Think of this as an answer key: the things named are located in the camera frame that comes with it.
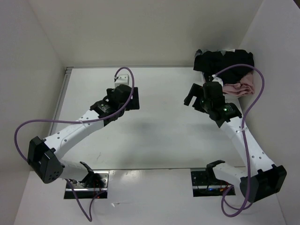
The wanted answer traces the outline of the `black pleated skirt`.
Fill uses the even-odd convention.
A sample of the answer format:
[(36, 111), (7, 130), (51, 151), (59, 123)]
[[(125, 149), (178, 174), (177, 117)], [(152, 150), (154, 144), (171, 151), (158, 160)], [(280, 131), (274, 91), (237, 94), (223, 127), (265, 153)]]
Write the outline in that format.
[[(254, 66), (254, 57), (251, 52), (245, 50), (234, 51), (202, 51), (197, 50), (194, 60), (194, 70), (202, 72), (205, 81), (219, 71), (236, 64), (247, 64)], [(234, 67), (218, 75), (223, 84), (236, 84), (245, 75), (252, 72), (248, 67)]]

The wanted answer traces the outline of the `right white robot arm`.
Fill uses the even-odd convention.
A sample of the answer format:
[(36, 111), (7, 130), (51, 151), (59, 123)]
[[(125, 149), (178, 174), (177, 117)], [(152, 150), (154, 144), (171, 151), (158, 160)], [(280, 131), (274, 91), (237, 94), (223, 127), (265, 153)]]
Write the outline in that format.
[(210, 184), (226, 181), (240, 188), (249, 203), (255, 203), (280, 191), (287, 176), (282, 165), (276, 165), (262, 150), (244, 123), (243, 115), (234, 103), (227, 103), (218, 82), (194, 83), (184, 99), (184, 105), (209, 115), (232, 141), (242, 158), (246, 171), (223, 160), (207, 164), (205, 178)]

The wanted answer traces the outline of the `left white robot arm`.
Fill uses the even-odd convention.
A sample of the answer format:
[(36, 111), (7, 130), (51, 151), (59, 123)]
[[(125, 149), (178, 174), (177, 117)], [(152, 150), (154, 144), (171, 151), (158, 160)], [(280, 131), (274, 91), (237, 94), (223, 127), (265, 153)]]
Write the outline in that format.
[(95, 102), (75, 124), (44, 139), (34, 137), (29, 143), (27, 162), (45, 183), (58, 178), (75, 180), (82, 187), (100, 182), (100, 176), (83, 161), (64, 161), (66, 153), (90, 134), (123, 116), (125, 111), (138, 110), (138, 88), (121, 84), (107, 89), (107, 96)]

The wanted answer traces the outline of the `white laundry basket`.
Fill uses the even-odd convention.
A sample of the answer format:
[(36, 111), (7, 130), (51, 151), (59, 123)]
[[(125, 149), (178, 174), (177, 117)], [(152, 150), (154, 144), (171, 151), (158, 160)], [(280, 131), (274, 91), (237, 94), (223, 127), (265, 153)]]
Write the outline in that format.
[[(235, 49), (230, 49), (227, 53), (234, 53)], [(226, 68), (225, 65), (225, 55), (222, 55), (220, 52), (206, 52), (203, 55), (201, 55), (201, 71), (203, 73), (204, 79), (206, 82), (208, 82), (208, 78), (211, 75), (214, 75), (215, 73), (221, 71), (222, 69)]]

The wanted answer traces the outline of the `pink skirt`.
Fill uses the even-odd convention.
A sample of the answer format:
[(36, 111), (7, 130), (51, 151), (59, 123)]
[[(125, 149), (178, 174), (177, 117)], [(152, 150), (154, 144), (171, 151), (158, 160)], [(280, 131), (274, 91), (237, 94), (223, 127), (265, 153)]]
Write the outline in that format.
[(235, 97), (254, 94), (255, 87), (253, 84), (253, 73), (246, 74), (239, 82), (235, 84), (224, 84), (223, 92)]

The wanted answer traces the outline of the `grey skirt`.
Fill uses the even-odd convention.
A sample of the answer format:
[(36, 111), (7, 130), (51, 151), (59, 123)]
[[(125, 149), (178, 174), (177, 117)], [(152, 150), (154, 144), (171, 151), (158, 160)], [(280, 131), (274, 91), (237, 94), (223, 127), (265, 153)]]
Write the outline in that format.
[[(216, 50), (216, 51), (211, 51), (211, 52), (220, 52), (222, 55), (225, 55), (226, 52), (229, 52), (230, 50)], [(206, 52), (210, 52), (210, 50), (208, 49), (198, 49), (196, 52), (195, 52), (195, 57), (197, 56), (200, 56), (200, 55), (203, 55), (204, 53)]]

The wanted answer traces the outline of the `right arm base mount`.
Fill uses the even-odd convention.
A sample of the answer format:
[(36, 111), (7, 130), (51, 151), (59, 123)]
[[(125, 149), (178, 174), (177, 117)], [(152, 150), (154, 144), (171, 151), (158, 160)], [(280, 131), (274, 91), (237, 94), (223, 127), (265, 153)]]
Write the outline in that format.
[(226, 181), (218, 179), (209, 179), (206, 169), (192, 169), (191, 181), (193, 197), (211, 197), (222, 196), (223, 193), (231, 186)]

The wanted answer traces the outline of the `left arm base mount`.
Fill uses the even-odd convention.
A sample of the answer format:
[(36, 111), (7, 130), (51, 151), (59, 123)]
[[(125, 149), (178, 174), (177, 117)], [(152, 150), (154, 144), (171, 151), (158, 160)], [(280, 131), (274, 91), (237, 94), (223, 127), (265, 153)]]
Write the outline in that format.
[(69, 179), (78, 199), (92, 199), (95, 196), (97, 199), (107, 198), (109, 171), (94, 170), (93, 172), (94, 177), (85, 183)]

